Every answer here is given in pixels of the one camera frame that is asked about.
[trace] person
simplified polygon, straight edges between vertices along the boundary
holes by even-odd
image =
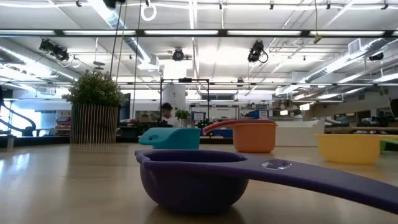
[[[162,105],[162,119],[167,122],[167,124],[172,125],[174,128],[180,126],[179,121],[172,114],[173,107],[170,103],[164,103]]]

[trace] ceiling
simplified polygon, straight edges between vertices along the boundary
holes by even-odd
[[[194,11],[193,21],[190,21],[189,2],[192,0],[155,1],[157,15],[152,21],[140,18],[140,1],[128,0],[131,6],[121,9],[122,19],[126,18],[128,29],[348,29],[348,30],[395,30],[398,21],[398,1],[389,0],[389,8],[380,10],[384,1],[349,1],[331,0],[335,7],[326,10],[326,0],[318,0],[318,16],[315,10],[302,10],[303,7],[313,7],[312,0],[274,0],[274,10],[269,10],[270,1],[223,0],[224,8],[219,9],[219,0],[197,0],[197,11]],[[99,13],[89,5],[88,1],[81,0],[82,7],[73,6],[75,0],[5,0],[0,1],[0,29],[109,29],[109,25]],[[67,7],[50,7],[64,5]],[[146,16],[150,16],[151,9],[146,9]],[[9,40],[23,48],[38,54],[41,42],[40,37],[13,37]],[[159,80],[159,72],[144,72],[136,69],[134,52],[120,39],[99,38],[97,56],[95,56],[95,38],[84,37],[51,37],[52,42],[66,47],[71,55],[79,58],[81,64],[70,71],[82,73],[86,69],[92,70],[93,61],[104,62],[105,70],[111,69],[112,51],[115,49],[112,74],[124,82],[134,80],[137,72],[139,81],[150,82]],[[264,45],[270,46],[266,52],[269,61],[261,66],[248,63],[249,49],[256,40],[262,40]],[[254,38],[254,37],[196,37],[198,73],[197,77],[209,78],[214,82],[236,82],[238,78],[245,78],[250,82],[292,82],[294,72],[306,73],[327,64],[336,56],[348,50],[348,44],[354,39],[322,39],[317,44],[313,39],[299,38]],[[183,52],[193,55],[193,41],[191,37],[142,37],[139,45],[148,54],[155,54],[163,63],[171,58],[170,51],[182,48]],[[49,55],[44,58],[56,61]],[[395,59],[395,53],[390,53],[384,60]],[[367,68],[377,66],[380,62],[368,62]],[[350,66],[344,67],[337,73],[352,75],[364,70],[364,60],[358,60]],[[187,72],[194,77],[193,69]],[[258,90],[273,90],[276,86],[261,86]]]

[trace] potted plant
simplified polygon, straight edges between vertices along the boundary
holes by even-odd
[[[72,104],[70,142],[115,143],[119,105],[124,101],[108,72],[86,70],[62,98]]]
[[[180,121],[180,127],[185,127],[186,126],[185,121],[189,117],[189,112],[186,110],[177,110],[175,112],[175,117]]]

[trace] small plant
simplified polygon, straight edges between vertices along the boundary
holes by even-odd
[[[189,117],[189,112],[186,110],[177,110],[175,112],[175,117],[178,120],[187,119]]]
[[[69,92],[62,95],[62,98],[73,105],[117,107],[125,101],[120,87],[112,80],[109,72],[86,70],[77,81],[72,82]]]

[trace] plant pot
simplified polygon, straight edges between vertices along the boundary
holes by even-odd
[[[72,105],[70,142],[72,144],[115,143],[118,108]]]

